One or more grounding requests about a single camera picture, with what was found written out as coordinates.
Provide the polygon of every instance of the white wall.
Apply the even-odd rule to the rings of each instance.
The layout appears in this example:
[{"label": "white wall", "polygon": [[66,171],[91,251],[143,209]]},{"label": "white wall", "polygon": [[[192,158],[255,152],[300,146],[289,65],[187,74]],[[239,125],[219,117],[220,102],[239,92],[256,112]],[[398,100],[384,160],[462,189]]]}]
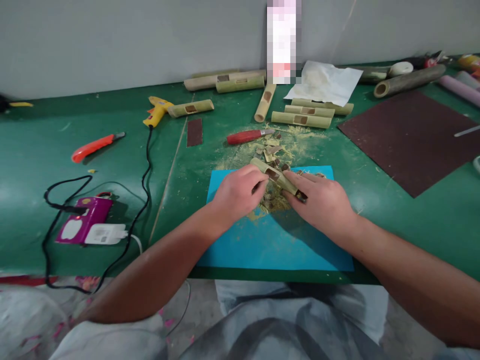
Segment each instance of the white wall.
[{"label": "white wall", "polygon": [[[266,2],[0,0],[0,93],[48,98],[264,68]],[[479,14],[478,0],[303,0],[301,53],[347,64],[480,52]]]}]

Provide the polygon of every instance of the brown sandpaper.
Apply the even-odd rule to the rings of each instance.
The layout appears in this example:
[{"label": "brown sandpaper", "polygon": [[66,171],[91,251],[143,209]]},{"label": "brown sandpaper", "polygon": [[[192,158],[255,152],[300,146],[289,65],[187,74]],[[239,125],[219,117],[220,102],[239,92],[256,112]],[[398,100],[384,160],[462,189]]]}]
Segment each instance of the brown sandpaper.
[{"label": "brown sandpaper", "polygon": [[204,142],[204,129],[202,119],[190,120],[186,129],[186,147],[200,145]]},{"label": "brown sandpaper", "polygon": [[480,155],[477,123],[419,91],[381,102],[338,128],[413,198]]}]

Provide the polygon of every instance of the green workbench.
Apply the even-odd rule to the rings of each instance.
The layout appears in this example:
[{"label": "green workbench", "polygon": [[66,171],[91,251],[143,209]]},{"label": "green workbench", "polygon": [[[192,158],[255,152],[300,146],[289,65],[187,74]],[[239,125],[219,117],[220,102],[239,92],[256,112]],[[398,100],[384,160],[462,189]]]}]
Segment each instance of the green workbench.
[{"label": "green workbench", "polygon": [[[283,97],[291,85],[279,85],[267,115],[283,111]],[[371,108],[380,100],[373,85],[359,84],[350,99],[353,113],[338,116],[327,130],[282,137],[294,155],[293,166],[331,165],[357,213],[438,256],[480,281],[480,175],[467,163],[413,199],[338,129],[337,125]],[[480,110],[437,84],[420,89],[427,96],[479,122]],[[2,176],[0,179],[0,270],[42,274],[45,260],[41,241],[56,210],[43,201],[51,184],[97,172],[83,196],[111,191],[116,200],[108,222],[131,223],[144,204],[141,176],[147,168],[145,144],[148,129],[142,120],[154,95],[174,104],[211,99],[215,110],[189,118],[166,115],[154,129],[151,144],[153,171],[149,178],[152,203],[140,218],[134,234],[144,247],[153,244],[202,207],[212,170],[246,165],[255,145],[229,146],[227,135],[260,129],[265,124],[253,115],[261,89],[218,94],[214,89],[195,93],[181,83],[32,101],[33,108],[16,108],[0,115]],[[187,147],[188,120],[203,119],[203,144]],[[126,132],[120,139],[75,164],[75,149],[109,134]],[[63,185],[51,199],[61,202],[80,183]],[[61,219],[58,229],[67,215]],[[100,275],[124,249],[49,243],[55,275]],[[132,243],[118,274],[138,255]],[[212,279],[267,280],[321,283],[375,283],[375,277],[355,261],[355,272],[280,271],[235,268],[195,268],[191,276]]]}]

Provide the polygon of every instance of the black cable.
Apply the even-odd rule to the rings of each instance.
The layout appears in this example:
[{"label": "black cable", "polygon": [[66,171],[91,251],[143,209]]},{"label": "black cable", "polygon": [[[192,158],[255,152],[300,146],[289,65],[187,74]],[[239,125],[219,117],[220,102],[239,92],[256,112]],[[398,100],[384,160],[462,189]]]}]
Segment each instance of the black cable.
[{"label": "black cable", "polygon": [[[70,179],[70,180],[64,180],[64,181],[59,181],[55,184],[53,184],[52,186],[50,186],[46,191],[45,191],[45,194],[43,195],[43,198],[45,199],[45,201],[53,208],[55,209],[58,209],[58,212],[55,216],[55,219],[53,219],[53,222],[51,223],[50,227],[48,228],[48,231],[46,232],[46,235],[45,237],[43,238],[43,241],[41,243],[41,249],[43,251],[43,255],[45,256],[45,261],[46,261],[46,266],[45,266],[45,284],[51,288],[51,289],[72,289],[72,290],[77,290],[81,293],[84,293],[84,294],[95,294],[96,292],[99,291],[100,287],[102,286],[102,284],[104,283],[104,280],[105,280],[105,277],[107,276],[107,273],[110,271],[110,269],[115,266],[116,263],[118,263],[124,256],[125,254],[127,253],[127,251],[129,250],[129,247],[130,247],[130,241],[132,239],[132,233],[134,231],[134,227],[135,227],[135,223],[137,222],[137,220],[139,219],[140,215],[142,215],[142,213],[144,212],[144,210],[147,208],[149,202],[151,201],[151,196],[150,196],[150,193],[149,191],[147,190],[147,188],[145,187],[145,178],[147,177],[148,173],[150,172],[150,170],[152,169],[152,163],[150,161],[150,152],[149,152],[149,147],[150,147],[150,139],[152,138],[152,131],[154,129],[154,127],[152,125],[149,125],[148,126],[148,129],[149,129],[149,132],[148,132],[148,140],[146,141],[146,161],[148,162],[148,168],[146,169],[145,173],[143,174],[143,176],[141,177],[141,187],[143,188],[143,190],[145,191],[145,194],[146,194],[146,201],[145,201],[145,204],[142,206],[142,208],[140,209],[140,211],[136,214],[135,218],[133,219],[132,223],[131,223],[131,226],[130,226],[130,229],[128,230],[128,235],[126,237],[126,245],[125,245],[125,249],[123,250],[122,254],[114,261],[110,264],[110,266],[108,266],[106,268],[106,270],[103,272],[99,282],[98,282],[98,285],[95,289],[95,291],[88,291],[88,290],[84,290],[83,288],[79,287],[79,286],[74,286],[74,285],[64,285],[64,286],[56,286],[56,285],[53,285],[51,282],[50,282],[50,270],[52,268],[52,263],[50,261],[50,257],[49,257],[49,254],[47,252],[47,241],[49,240],[51,234],[52,234],[52,231],[53,229],[55,228],[55,225],[57,225],[57,222],[60,218],[60,215],[62,215],[62,213],[64,211],[68,211],[68,212],[74,212],[76,213],[75,211],[71,211],[71,208],[74,208],[73,206],[67,206],[67,203],[69,203],[80,191],[82,191],[84,189],[85,186],[88,185],[88,183],[92,180],[93,176],[92,175],[85,175],[85,176],[81,176],[81,177],[77,177],[75,179]],[[87,181],[85,181],[85,183],[77,190],[75,191],[72,195],[70,195],[67,200],[65,200],[65,202],[63,203],[63,205],[58,205],[58,204],[54,204],[54,203],[51,203],[48,199],[48,196],[49,196],[49,193],[50,191],[57,187],[58,185],[61,185],[61,184],[64,184],[64,183],[69,183],[69,182],[74,182],[74,181],[78,181],[78,180],[81,180],[81,179],[86,179],[88,178]]]}]

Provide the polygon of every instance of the left hand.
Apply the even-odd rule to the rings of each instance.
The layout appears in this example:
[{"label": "left hand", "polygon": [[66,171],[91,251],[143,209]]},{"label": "left hand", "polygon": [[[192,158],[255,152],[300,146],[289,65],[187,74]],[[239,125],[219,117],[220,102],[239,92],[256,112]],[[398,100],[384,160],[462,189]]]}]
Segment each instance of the left hand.
[{"label": "left hand", "polygon": [[268,175],[248,164],[223,179],[211,204],[215,212],[232,226],[257,207],[268,181]]}]

